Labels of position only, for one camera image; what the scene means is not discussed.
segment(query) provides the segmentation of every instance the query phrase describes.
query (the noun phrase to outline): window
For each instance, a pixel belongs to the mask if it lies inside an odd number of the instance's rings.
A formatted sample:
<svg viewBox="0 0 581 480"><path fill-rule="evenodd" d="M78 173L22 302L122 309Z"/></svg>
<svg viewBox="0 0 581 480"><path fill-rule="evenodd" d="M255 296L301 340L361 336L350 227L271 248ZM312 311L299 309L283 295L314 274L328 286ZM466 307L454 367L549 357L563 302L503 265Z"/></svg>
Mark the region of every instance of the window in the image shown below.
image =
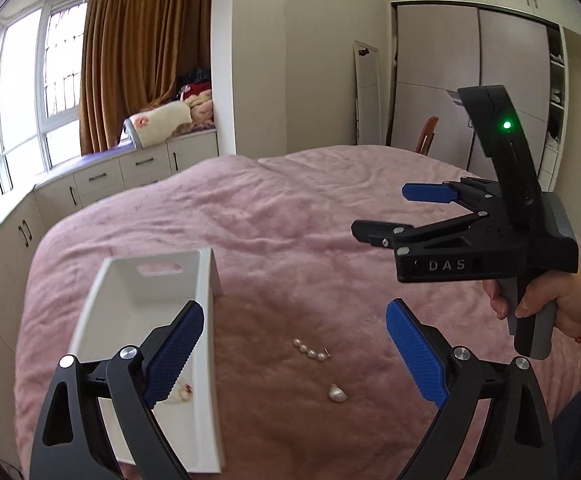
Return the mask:
<svg viewBox="0 0 581 480"><path fill-rule="evenodd" d="M0 23L0 198L80 155L85 0L47 0Z"/></svg>

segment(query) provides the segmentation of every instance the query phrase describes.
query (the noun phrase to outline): pink blanket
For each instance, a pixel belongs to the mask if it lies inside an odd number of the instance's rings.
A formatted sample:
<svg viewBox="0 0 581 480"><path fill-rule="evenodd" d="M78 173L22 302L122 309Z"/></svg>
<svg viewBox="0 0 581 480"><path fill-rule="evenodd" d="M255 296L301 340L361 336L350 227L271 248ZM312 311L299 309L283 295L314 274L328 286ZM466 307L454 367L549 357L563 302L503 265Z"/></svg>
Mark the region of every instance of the pink blanket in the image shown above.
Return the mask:
<svg viewBox="0 0 581 480"><path fill-rule="evenodd" d="M226 468L221 478L394 479L435 407L423 400L384 322L406 300L421 322L482 359L514 356L479 283L397 282L393 253L355 241L355 219L421 225L462 214L410 203L405 182L467 173L415 153L337 146L253 161L207 160L65 219L35 255L16 356L16 432L27 470L40 406L95 274L110 256L216 250L216 375ZM310 361L293 346L328 348ZM555 333L533 363L553 416L581 388L581 351ZM328 399L331 383L349 396ZM451 478L461 478L485 411Z"/></svg>

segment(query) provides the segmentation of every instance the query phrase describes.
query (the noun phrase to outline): wooden chair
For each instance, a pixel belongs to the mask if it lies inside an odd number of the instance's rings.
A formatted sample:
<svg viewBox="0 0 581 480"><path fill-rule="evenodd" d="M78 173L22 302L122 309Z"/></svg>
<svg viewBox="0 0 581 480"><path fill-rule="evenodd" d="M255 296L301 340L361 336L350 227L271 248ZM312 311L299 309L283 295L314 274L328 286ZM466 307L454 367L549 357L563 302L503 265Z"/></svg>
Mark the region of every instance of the wooden chair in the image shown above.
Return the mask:
<svg viewBox="0 0 581 480"><path fill-rule="evenodd" d="M417 142L417 147L415 148L415 153L421 155L428 155L430 150L430 145L432 144L432 139L435 137L435 127L439 122L438 117L431 117L424 124L423 130L419 135L419 141Z"/></svg>

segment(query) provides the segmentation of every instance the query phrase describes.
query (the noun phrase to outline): blue gripper pad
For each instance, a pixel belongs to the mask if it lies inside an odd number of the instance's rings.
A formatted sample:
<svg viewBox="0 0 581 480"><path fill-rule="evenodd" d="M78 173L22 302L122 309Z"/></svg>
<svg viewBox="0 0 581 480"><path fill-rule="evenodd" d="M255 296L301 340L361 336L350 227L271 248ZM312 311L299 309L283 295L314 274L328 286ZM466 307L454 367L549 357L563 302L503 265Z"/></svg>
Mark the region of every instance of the blue gripper pad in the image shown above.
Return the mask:
<svg viewBox="0 0 581 480"><path fill-rule="evenodd" d="M449 395L443 364L399 300L392 301L388 305L385 311L385 326L421 396L426 400L432 400L437 408L441 409Z"/></svg>
<svg viewBox="0 0 581 480"><path fill-rule="evenodd" d="M445 184L404 184L401 194L411 202L449 204L458 197L457 190Z"/></svg>
<svg viewBox="0 0 581 480"><path fill-rule="evenodd" d="M203 330L204 311L198 303L191 304L146 368L142 397L149 409L168 398Z"/></svg>

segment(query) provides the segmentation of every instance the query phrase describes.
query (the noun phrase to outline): black cabinet handle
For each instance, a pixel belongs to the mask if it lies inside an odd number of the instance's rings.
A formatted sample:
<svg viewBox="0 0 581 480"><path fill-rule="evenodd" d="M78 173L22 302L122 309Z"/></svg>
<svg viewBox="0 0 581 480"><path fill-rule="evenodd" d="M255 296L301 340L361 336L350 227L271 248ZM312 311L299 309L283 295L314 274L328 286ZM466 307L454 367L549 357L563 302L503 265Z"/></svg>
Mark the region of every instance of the black cabinet handle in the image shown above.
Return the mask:
<svg viewBox="0 0 581 480"><path fill-rule="evenodd" d="M18 225L17 228L19 229L20 233L24 235L24 243L26 244L26 247L28 247L28 245L29 245L29 243L28 243L28 237L26 236L26 233L22 229L22 226L21 225Z"/></svg>
<svg viewBox="0 0 581 480"><path fill-rule="evenodd" d="M92 176L91 178L88 179L88 182L92 182L93 180L97 180L98 178L104 178L105 176L106 176L106 173Z"/></svg>
<svg viewBox="0 0 581 480"><path fill-rule="evenodd" d="M28 239L32 240L32 233L30 232L30 228L28 227L28 222L26 220L22 220L22 225L26 227L26 230L28 231Z"/></svg>
<svg viewBox="0 0 581 480"><path fill-rule="evenodd" d="M147 164L149 162L152 162L153 160L155 160L154 156L147 158L146 160L140 160L139 162L136 162L135 166L141 166L142 164Z"/></svg>

